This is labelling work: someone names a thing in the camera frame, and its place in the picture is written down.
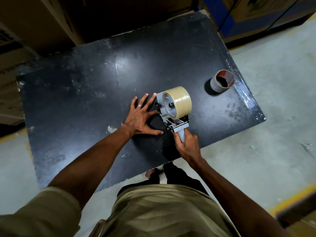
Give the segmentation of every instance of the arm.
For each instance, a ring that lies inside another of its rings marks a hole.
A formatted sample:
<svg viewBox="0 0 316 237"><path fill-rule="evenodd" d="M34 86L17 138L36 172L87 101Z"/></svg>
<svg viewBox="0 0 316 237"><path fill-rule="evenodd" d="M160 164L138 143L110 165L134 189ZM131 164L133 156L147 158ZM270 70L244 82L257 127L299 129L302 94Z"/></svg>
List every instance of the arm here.
<svg viewBox="0 0 316 237"><path fill-rule="evenodd" d="M269 213L209 166L201 156L196 135L188 129L184 134L184 143L174 134L177 150L210 188L241 236L290 237Z"/></svg>
<svg viewBox="0 0 316 237"><path fill-rule="evenodd" d="M147 97L148 94L145 94L140 99L139 105L143 105ZM135 108L137 100L135 97L131 102L131 110L125 123L66 166L48 186L58 187L72 194L83 208L110 170L120 150L134 134L159 135L163 133L163 131L151 129L146 124L150 116L158 114L157 111L147 112L147 108L155 98L156 93L143 108L138 106Z"/></svg>

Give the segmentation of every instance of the leg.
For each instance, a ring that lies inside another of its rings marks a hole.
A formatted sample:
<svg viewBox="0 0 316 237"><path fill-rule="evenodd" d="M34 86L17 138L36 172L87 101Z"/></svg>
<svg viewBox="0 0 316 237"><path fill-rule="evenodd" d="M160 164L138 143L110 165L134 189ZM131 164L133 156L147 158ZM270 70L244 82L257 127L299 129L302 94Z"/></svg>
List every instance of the leg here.
<svg viewBox="0 0 316 237"><path fill-rule="evenodd" d="M119 196L124 190L126 190L128 188L135 187L135 186L147 185L147 184L159 184L159 173L157 171L153 172L150 175L150 178L148 180L145 180L143 182L136 183L136 184L129 184L129 185L122 187L121 190L118 192L117 196Z"/></svg>
<svg viewBox="0 0 316 237"><path fill-rule="evenodd" d="M176 167L172 162L164 164L163 169L167 177L167 184L184 185L209 195L199 180L189 177L184 170Z"/></svg>

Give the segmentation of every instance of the person's left hand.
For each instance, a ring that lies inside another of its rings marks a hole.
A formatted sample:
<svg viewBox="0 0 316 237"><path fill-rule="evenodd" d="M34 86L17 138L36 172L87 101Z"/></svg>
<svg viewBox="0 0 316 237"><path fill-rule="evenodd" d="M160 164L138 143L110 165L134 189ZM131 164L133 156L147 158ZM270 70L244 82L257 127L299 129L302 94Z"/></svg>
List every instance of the person's left hand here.
<svg viewBox="0 0 316 237"><path fill-rule="evenodd" d="M135 134L149 134L149 135L159 135L163 134L163 131L160 130L153 130L147 125L147 121L149 117L158 114L158 111L150 111L147 112L148 107L152 104L154 99L156 98L156 93L152 95L152 97L147 101L146 105L143 106L145 99L147 98L148 94L146 93L139 101L137 107L135 108L135 102L137 97L134 97L131 102L131 109L128 113L128 116L125 120L127 126L129 126L132 130L132 135Z"/></svg>

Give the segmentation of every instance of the khaki t-shirt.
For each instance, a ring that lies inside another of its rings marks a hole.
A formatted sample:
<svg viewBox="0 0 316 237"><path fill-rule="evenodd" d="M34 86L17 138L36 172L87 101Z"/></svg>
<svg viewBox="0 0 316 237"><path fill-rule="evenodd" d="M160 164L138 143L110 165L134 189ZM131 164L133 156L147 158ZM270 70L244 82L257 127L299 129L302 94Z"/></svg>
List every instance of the khaki t-shirt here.
<svg viewBox="0 0 316 237"><path fill-rule="evenodd" d="M72 195L47 187L13 215L0 216L0 235L70 237L78 231L80 218L79 203ZM208 195L173 184L125 190L117 198L102 234L238 236L231 222Z"/></svg>

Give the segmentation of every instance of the hand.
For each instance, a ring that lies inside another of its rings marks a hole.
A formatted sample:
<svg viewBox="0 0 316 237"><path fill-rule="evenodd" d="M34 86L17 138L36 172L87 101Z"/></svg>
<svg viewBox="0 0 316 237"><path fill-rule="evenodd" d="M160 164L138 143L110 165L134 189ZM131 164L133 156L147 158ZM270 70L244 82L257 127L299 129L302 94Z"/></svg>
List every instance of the hand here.
<svg viewBox="0 0 316 237"><path fill-rule="evenodd" d="M131 109L128 113L128 116L125 120L125 123L127 126L130 127L132 130L132 135L135 134L149 134L149 135L159 135L163 134L163 131L160 130L153 130L147 125L147 121L149 117L158 114L158 111L150 111L147 112L148 107L152 104L154 99L156 98L156 93L152 95L152 97L147 101L146 105L144 107L137 106L135 108L135 102L137 100L137 97L132 99L131 102ZM139 101L139 105L143 105L145 99L147 98L148 94L146 93Z"/></svg>
<svg viewBox="0 0 316 237"><path fill-rule="evenodd" d="M198 136L192 135L191 132L184 129L184 143L181 142L177 133L173 133L174 140L176 142L176 148L179 151L181 157L185 159L189 165L198 162L203 159L201 156L200 146L198 144Z"/></svg>

